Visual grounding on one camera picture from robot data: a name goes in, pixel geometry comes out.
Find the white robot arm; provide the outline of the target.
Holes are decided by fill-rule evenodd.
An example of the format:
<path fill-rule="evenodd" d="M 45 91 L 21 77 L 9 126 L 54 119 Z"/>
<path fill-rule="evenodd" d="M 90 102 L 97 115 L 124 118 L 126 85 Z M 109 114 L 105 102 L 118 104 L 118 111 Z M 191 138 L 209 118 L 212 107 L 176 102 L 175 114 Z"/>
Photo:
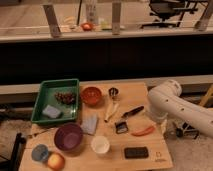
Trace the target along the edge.
<path fill-rule="evenodd" d="M 167 80 L 148 91 L 148 116 L 162 123 L 168 114 L 179 117 L 201 133 L 213 138 L 213 111 L 180 97 L 182 87 L 176 80 Z"/>

